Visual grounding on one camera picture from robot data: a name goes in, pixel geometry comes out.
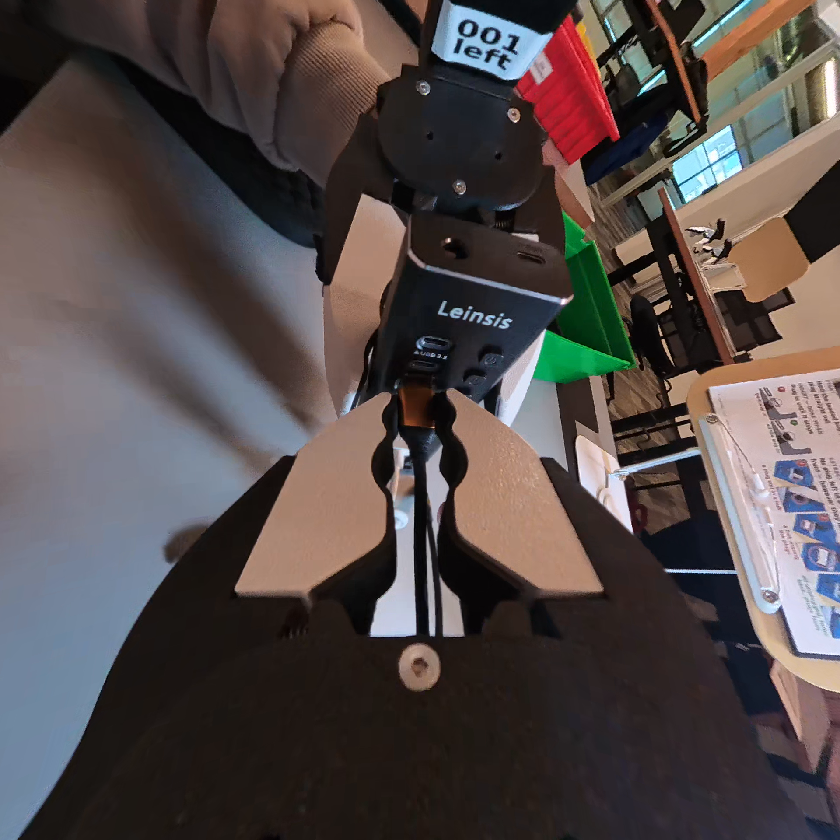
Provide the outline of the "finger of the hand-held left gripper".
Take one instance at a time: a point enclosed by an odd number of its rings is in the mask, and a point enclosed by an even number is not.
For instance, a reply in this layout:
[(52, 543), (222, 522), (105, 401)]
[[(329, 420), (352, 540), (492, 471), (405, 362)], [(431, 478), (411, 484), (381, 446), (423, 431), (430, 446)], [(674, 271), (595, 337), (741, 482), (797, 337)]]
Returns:
[[(521, 205), (514, 220), (514, 231), (519, 234), (537, 235), (539, 242), (556, 248), (565, 258), (566, 231), (563, 209), (557, 195), (558, 176), (555, 168), (545, 164), (537, 192)], [(512, 426), (519, 414), (533, 378), (545, 333), (557, 316), (546, 321), (530, 345), (506, 370), (498, 385), (496, 417)]]
[(364, 113), (329, 173), (317, 246), (325, 378), (338, 418), (362, 387), (373, 352), (367, 345), (403, 245), (407, 212), (392, 203), (399, 185), (382, 153), (378, 116)]

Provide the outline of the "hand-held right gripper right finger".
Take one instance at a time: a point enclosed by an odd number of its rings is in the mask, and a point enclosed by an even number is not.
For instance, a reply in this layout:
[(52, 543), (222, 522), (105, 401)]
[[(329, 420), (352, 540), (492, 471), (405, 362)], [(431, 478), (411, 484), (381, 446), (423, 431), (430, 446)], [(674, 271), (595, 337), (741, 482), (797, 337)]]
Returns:
[(501, 603), (604, 596), (573, 522), (537, 452), (455, 390), (434, 399), (439, 468), (447, 486), (437, 562), (458, 599), (466, 636)]

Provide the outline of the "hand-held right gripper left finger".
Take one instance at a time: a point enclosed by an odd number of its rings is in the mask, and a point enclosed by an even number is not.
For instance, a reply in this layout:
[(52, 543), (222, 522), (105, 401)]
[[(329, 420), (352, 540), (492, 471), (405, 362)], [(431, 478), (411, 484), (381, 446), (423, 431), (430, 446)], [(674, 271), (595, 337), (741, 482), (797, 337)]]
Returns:
[(396, 578), (397, 408), (379, 394), (299, 450), (245, 563), (239, 597), (341, 604), (368, 634)]

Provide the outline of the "black cable orange plugs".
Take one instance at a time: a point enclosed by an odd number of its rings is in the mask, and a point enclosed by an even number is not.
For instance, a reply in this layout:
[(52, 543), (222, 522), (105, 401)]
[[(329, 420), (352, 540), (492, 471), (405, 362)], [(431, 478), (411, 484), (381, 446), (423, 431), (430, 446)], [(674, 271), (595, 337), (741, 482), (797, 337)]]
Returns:
[(444, 632), (443, 586), (428, 493), (428, 467), (436, 439), (434, 393), (419, 384), (398, 392), (397, 429), (408, 448), (413, 472), (413, 581), (416, 634), (441, 637)]

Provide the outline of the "black multi-port usb hub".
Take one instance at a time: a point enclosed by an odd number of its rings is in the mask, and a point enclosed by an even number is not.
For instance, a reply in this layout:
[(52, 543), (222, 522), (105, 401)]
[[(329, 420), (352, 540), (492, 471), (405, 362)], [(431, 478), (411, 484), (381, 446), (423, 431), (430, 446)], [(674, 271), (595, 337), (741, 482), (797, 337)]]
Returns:
[(496, 414), (502, 376), (574, 295), (565, 258), (515, 233), (516, 211), (512, 230), (430, 211), (408, 218), (362, 402), (419, 384), (490, 397)]

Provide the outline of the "green plastic storage bin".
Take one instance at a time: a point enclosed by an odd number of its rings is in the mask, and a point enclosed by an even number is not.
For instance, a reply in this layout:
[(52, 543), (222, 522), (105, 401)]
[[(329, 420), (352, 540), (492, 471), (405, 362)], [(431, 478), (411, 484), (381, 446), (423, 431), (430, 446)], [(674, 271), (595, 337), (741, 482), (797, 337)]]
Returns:
[(633, 370), (636, 355), (596, 244), (567, 214), (563, 223), (574, 295), (544, 334), (533, 378), (570, 384)]

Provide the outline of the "person's left forearm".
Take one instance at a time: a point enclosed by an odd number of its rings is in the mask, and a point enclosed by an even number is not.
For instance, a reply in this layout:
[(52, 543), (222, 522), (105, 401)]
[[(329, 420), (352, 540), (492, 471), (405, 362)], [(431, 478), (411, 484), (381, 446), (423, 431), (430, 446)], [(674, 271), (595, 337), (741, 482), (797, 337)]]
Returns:
[(346, 1), (48, 1), (58, 35), (125, 58), (324, 187), (389, 79)]

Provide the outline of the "blue background container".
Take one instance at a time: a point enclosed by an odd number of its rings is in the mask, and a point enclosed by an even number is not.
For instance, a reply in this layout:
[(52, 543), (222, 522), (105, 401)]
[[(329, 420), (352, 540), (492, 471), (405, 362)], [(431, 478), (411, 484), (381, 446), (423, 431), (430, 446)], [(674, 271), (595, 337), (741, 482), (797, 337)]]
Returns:
[(593, 186), (643, 155), (667, 129), (668, 114), (661, 116), (639, 123), (618, 140), (606, 138), (586, 152), (581, 158), (585, 184)]

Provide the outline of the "red background container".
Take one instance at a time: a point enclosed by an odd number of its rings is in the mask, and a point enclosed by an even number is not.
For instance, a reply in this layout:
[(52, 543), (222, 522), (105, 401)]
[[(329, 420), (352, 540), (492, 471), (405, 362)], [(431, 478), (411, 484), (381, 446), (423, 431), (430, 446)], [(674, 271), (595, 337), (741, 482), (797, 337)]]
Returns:
[(601, 73), (572, 16), (535, 57), (517, 90), (567, 164), (604, 140), (620, 138)]

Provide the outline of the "brown background desk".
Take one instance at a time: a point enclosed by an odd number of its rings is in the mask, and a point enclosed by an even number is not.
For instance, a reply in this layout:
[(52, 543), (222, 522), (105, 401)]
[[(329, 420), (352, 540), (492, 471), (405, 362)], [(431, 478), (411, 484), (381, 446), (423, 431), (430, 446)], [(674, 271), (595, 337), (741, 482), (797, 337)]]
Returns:
[(668, 226), (668, 237), (673, 247), (668, 249), (677, 259), (678, 265), (686, 274), (696, 301), (703, 312), (707, 329), (715, 344), (717, 355), (722, 364), (735, 363), (735, 350), (729, 332), (725, 330), (725, 322), (714, 297), (710, 294), (704, 276), (700, 272), (697, 261), (686, 240), (683, 228), (679, 224), (676, 211), (664, 187), (658, 190), (658, 197), (663, 207), (663, 216)]

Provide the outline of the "black office chair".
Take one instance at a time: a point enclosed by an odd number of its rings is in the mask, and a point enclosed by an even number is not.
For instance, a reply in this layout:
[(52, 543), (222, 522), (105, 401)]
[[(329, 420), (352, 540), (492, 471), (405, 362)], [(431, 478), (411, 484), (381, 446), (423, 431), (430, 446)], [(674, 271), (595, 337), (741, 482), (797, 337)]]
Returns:
[(633, 295), (629, 302), (629, 339), (640, 367), (649, 368), (660, 380), (677, 375), (666, 353), (653, 304), (643, 295)]

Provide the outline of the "tan black board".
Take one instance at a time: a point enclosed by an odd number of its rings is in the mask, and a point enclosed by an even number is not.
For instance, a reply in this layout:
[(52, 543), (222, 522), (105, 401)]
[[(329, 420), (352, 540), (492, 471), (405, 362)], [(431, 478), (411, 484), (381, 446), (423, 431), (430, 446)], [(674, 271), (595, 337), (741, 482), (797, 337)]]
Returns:
[(803, 278), (839, 244), (839, 163), (785, 214), (740, 239), (729, 260), (744, 281), (747, 301), (771, 298)]

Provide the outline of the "instruction sheet on stand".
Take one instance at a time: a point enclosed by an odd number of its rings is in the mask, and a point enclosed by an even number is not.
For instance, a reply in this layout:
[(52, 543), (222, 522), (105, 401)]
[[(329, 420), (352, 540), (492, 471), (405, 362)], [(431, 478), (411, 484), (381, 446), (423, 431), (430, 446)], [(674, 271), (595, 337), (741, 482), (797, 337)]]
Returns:
[(579, 476), (583, 487), (593, 494), (599, 502), (612, 497), (607, 507), (628, 528), (629, 519), (626, 491), (623, 478), (640, 469), (675, 463), (680, 459), (699, 457), (707, 473), (712, 496), (717, 505), (717, 513), (728, 543), (734, 571), (749, 611), (752, 628), (768, 654), (780, 663), (793, 676), (817, 688), (839, 691), (838, 659), (807, 658), (798, 655), (791, 644), (784, 626), (781, 612), (771, 613), (770, 604), (761, 596), (759, 577), (755, 570), (753, 549), (749, 537), (743, 530), (743, 515), (733, 506), (732, 492), (727, 483), (716, 446), (711, 442), (706, 430), (707, 417), (711, 414), (711, 400), (708, 391), (713, 386), (753, 383), (774, 377), (800, 377), (838, 368), (839, 348), (808, 350), (775, 356), (766, 360), (753, 360), (747, 363), (725, 364), (717, 369), (702, 374), (687, 396), (687, 412), (690, 424), (696, 434), (696, 444), (675, 455), (663, 455), (657, 458), (644, 455), (644, 461), (629, 467), (620, 467), (616, 458), (609, 455), (590, 441), (579, 436), (575, 442), (576, 454), (582, 456), (579, 463)]

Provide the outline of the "printed instruction sheet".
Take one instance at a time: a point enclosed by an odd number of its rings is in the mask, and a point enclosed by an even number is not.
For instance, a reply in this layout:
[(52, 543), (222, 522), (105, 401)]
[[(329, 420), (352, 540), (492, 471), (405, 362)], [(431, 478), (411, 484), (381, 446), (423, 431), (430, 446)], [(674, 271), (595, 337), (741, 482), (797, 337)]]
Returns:
[(712, 386), (700, 423), (752, 600), (839, 656), (838, 370)]

